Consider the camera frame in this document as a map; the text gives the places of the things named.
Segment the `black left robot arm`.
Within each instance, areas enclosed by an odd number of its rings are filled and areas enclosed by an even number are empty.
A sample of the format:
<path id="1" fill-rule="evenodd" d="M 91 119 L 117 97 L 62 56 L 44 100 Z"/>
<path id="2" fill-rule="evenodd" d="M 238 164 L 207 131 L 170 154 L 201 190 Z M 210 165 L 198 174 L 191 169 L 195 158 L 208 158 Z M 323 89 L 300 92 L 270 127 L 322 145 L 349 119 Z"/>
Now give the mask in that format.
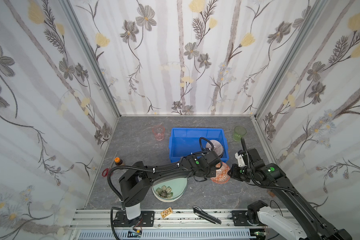
<path id="1" fill-rule="evenodd" d="M 200 152 L 181 157 L 179 161 L 169 165 L 146 166 L 140 161 L 132 166 L 111 168 L 107 182 L 122 204 L 121 208 L 115 209 L 124 212 L 128 221 L 135 222 L 142 218 L 140 203 L 153 185 L 190 177 L 196 182 L 205 182 L 215 177 L 216 171 L 223 166 L 223 162 L 214 151 L 214 146 L 201 147 L 201 149 Z"/>

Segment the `red pink glass bowl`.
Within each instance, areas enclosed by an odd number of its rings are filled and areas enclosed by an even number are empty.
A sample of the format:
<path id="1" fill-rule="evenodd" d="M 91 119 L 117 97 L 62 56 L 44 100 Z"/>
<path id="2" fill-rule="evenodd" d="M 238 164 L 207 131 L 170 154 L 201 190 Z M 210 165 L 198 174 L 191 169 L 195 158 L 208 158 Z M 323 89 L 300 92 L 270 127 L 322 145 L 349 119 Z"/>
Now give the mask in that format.
<path id="1" fill-rule="evenodd" d="M 209 140 L 206 143 L 206 150 L 213 150 L 220 158 L 223 157 L 225 149 L 223 145 L 217 140 Z"/>

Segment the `green floral plate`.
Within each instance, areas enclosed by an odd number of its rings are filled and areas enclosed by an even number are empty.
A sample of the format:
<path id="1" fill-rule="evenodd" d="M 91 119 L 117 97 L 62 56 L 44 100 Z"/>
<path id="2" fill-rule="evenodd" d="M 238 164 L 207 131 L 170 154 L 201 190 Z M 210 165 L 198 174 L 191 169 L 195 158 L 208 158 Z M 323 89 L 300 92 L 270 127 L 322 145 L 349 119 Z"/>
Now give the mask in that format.
<path id="1" fill-rule="evenodd" d="M 186 178 L 177 178 L 169 181 L 165 181 L 159 184 L 156 184 L 152 187 L 152 190 L 156 190 L 157 188 L 162 190 L 173 190 L 175 191 L 186 191 L 188 185 L 188 180 Z"/>

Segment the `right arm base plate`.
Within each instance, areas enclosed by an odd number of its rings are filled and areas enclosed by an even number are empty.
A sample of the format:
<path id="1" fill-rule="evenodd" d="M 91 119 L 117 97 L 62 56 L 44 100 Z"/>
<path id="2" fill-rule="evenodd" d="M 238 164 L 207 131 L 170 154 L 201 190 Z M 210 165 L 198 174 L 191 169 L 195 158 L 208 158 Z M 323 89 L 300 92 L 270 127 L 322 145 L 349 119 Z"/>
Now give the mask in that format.
<path id="1" fill-rule="evenodd" d="M 255 222 L 254 219 L 249 219 L 247 211 L 231 211 L 231 214 L 231 220 L 233 221 L 235 227 L 255 227 L 259 225 L 259 223 Z"/>

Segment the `orange blue patterned bowl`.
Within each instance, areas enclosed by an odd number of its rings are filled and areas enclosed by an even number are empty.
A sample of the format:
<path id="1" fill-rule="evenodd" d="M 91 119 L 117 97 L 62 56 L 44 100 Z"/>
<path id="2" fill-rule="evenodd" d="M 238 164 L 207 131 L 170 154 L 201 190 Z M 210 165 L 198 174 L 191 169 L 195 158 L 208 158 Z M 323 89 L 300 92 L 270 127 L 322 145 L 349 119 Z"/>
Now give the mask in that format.
<path id="1" fill-rule="evenodd" d="M 230 167 L 226 163 L 221 164 L 221 168 L 216 170 L 216 176 L 211 178 L 211 180 L 216 184 L 225 184 L 230 180 L 228 172 Z"/>

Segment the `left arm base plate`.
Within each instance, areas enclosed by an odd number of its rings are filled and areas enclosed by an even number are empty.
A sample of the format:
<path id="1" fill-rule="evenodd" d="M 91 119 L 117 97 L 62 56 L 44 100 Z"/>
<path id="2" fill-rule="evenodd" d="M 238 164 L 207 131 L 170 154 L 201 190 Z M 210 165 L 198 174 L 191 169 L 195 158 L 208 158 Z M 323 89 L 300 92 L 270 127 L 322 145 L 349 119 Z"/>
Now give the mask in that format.
<path id="1" fill-rule="evenodd" d="M 127 227 L 153 227 L 155 219 L 154 211 L 142 211 L 141 215 L 134 220 L 128 220 L 127 214 L 122 211 L 116 212 L 112 224 L 117 228 Z"/>

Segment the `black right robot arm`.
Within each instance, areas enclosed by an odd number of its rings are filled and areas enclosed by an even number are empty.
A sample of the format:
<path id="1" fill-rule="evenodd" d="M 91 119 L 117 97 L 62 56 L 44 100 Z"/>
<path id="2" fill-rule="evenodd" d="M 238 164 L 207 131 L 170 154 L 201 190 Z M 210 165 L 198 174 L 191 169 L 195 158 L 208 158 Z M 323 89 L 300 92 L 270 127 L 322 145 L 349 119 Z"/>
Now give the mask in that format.
<path id="1" fill-rule="evenodd" d="M 237 163 L 228 175 L 235 180 L 253 183 L 271 190 L 293 215 L 297 224 L 277 214 L 270 205 L 256 201 L 247 207 L 246 220 L 250 225 L 263 224 L 287 240 L 350 240 L 345 229 L 337 229 L 322 217 L 296 190 L 285 172 L 276 164 L 266 165 L 256 149 L 248 150 L 241 139 L 242 150 L 235 154 Z"/>

